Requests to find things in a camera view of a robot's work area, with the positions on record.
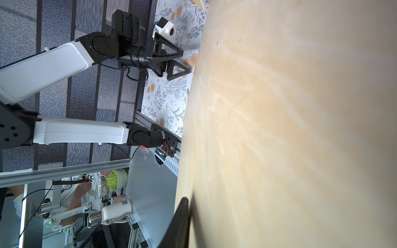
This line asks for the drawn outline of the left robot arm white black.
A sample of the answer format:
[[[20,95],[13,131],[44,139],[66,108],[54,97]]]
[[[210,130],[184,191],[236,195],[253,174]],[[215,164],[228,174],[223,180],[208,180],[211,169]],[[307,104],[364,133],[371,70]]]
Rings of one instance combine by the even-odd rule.
[[[175,80],[190,73],[178,59],[183,50],[172,43],[176,27],[166,18],[156,22],[152,37],[140,44],[139,18],[117,10],[111,31],[81,33],[74,40],[1,68],[1,149],[61,143],[96,143],[174,152],[179,138],[152,124],[99,121],[68,115],[70,85],[74,75],[105,62],[114,61],[115,70],[131,78],[131,69]]]

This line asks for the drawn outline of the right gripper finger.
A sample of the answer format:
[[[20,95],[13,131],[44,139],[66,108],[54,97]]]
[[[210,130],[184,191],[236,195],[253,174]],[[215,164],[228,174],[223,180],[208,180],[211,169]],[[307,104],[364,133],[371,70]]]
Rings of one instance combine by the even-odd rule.
[[[187,248],[189,230],[189,199],[183,197],[158,248]]]

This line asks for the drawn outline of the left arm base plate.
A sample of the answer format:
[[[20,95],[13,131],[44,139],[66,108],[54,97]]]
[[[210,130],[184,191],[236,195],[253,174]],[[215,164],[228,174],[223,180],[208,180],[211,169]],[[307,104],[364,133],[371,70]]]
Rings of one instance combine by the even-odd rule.
[[[151,130],[161,131],[163,135],[163,144],[156,149],[162,158],[173,158],[181,151],[181,139],[179,136],[157,123],[152,124]]]

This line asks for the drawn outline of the plywood board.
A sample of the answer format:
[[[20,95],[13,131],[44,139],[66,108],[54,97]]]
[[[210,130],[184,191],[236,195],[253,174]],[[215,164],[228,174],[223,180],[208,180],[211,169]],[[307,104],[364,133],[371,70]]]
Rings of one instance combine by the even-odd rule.
[[[396,1],[211,1],[182,197],[191,248],[396,247]]]

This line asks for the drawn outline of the wooden easel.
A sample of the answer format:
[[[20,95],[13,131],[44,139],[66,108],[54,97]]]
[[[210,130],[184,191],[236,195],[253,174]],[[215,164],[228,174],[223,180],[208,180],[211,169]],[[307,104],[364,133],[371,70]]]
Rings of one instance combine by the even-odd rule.
[[[191,3],[198,6],[202,11],[206,12],[207,7],[204,0],[191,0]]]

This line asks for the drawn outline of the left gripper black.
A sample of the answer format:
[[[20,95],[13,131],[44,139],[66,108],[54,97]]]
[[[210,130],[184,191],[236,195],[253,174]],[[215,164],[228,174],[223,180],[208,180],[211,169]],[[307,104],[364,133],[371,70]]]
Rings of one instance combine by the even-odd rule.
[[[168,39],[155,33],[147,46],[128,44],[120,49],[119,68],[127,69],[135,67],[146,72],[151,70],[158,77],[167,73],[167,80],[185,76],[191,72],[191,68],[174,60],[182,57],[184,51],[170,42]]]

